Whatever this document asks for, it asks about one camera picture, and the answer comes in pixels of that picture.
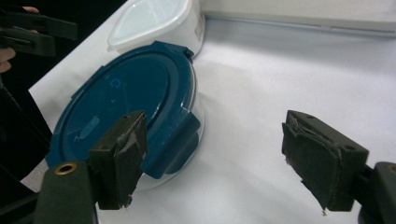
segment screw hole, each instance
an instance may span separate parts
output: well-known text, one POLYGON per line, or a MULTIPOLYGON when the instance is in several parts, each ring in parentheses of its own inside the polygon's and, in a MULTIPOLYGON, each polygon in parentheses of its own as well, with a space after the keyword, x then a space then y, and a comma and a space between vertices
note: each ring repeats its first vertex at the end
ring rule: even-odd
POLYGON ((74 172, 77 169, 77 165, 75 163, 66 163, 60 165, 56 168, 55 174, 56 175, 68 175, 74 172))
POLYGON ((348 150, 355 150, 356 148, 352 147, 352 146, 346 146, 346 149, 348 150))

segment dark background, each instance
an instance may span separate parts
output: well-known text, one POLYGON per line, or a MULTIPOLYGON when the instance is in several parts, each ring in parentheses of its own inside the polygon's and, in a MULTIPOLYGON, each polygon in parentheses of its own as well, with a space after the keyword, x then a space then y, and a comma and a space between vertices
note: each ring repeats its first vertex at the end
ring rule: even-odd
MULTIPOLYGON (((56 37, 56 56, 42 57, 17 52, 10 60, 12 68, 2 74, 2 79, 16 101, 26 112, 29 120, 50 139, 51 132, 29 93, 40 78, 78 46, 100 26, 125 0, 1 0, 0 4, 21 7, 36 7, 40 14, 78 25, 78 40, 56 37)), ((29 189, 19 186, 24 178, 39 163, 48 149, 43 148, 24 124, 12 116, 7 105, 0 101, 0 127, 6 130, 7 142, 0 144, 0 209, 30 194, 29 189)))

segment clear plastic container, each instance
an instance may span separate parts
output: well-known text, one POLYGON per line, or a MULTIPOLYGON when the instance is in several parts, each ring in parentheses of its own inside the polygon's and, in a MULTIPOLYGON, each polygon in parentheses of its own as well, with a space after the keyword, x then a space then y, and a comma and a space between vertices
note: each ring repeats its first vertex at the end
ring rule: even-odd
POLYGON ((205 16, 198 0, 134 0, 107 42, 110 49, 124 53, 157 40, 187 47, 196 55, 204 31, 205 16))

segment white tabletop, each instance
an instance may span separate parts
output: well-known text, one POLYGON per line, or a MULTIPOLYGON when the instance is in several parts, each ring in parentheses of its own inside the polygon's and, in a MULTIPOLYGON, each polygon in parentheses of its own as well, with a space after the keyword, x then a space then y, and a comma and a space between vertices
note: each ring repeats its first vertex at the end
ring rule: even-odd
MULTIPOLYGON (((121 11, 31 89, 52 130, 70 96, 118 56, 106 39, 121 11)), ((101 223, 357 223, 358 203, 322 215, 285 162, 281 123, 289 109, 305 112, 368 148, 370 166, 396 161, 395 39, 208 20, 194 68, 205 107, 196 154, 127 209, 99 211, 101 223)))

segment white container lid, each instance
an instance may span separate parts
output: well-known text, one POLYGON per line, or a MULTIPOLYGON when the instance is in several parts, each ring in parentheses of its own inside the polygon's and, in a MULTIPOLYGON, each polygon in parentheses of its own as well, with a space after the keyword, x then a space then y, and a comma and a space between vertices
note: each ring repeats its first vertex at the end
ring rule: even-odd
POLYGON ((137 46, 178 27, 188 17, 193 0, 135 0, 120 16, 108 45, 137 46))

